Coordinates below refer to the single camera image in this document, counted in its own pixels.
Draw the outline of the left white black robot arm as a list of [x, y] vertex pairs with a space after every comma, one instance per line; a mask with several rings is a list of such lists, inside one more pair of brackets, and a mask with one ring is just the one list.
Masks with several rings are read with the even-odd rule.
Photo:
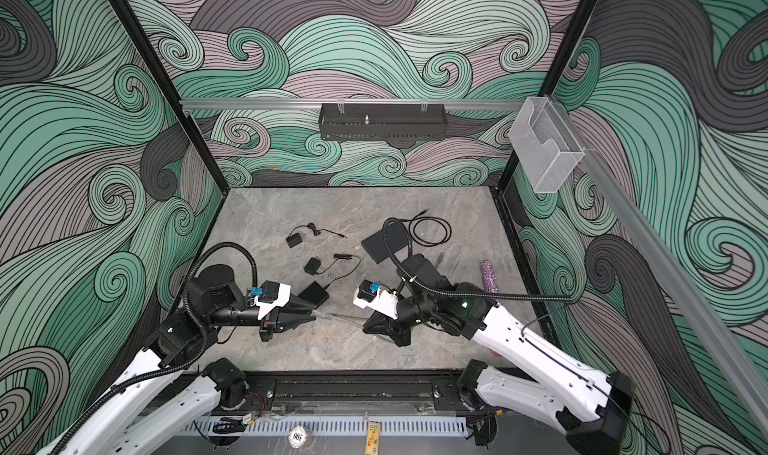
[[226, 358], [207, 365], [162, 406], [142, 411], [218, 341], [223, 327], [256, 327], [262, 341], [314, 320], [315, 303], [289, 285], [259, 282], [254, 257], [235, 242], [207, 249], [189, 269], [174, 311], [125, 373], [44, 454], [151, 454], [203, 414], [246, 402], [245, 373]]

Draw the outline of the dark grey box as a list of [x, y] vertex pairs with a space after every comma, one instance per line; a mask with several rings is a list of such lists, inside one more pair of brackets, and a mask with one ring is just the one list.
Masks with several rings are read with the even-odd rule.
[[389, 259], [389, 254], [406, 249], [407, 257], [413, 254], [413, 239], [405, 220], [391, 223], [385, 230], [379, 230], [362, 241], [362, 247], [375, 264]]

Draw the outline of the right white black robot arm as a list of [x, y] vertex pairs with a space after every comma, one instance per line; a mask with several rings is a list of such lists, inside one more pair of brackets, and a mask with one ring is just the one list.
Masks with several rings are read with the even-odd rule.
[[480, 410], [510, 410], [539, 421], [562, 434], [580, 454], [618, 454], [630, 426], [635, 386], [619, 371], [606, 373], [567, 354], [503, 305], [505, 293], [491, 293], [468, 284], [452, 284], [423, 255], [397, 257], [388, 231], [403, 226], [389, 217], [381, 229], [382, 243], [400, 283], [390, 288], [364, 280], [354, 303], [372, 315], [367, 334], [388, 337], [395, 345], [411, 343], [414, 327], [437, 325], [511, 362], [522, 377], [483, 362], [471, 362], [459, 379], [465, 404]]

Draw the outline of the black network switch box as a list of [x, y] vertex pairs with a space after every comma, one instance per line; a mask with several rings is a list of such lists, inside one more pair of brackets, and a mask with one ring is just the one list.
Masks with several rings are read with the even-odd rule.
[[330, 298], [327, 289], [317, 281], [313, 281], [307, 286], [298, 297], [300, 300], [313, 305], [314, 308], [319, 308]]

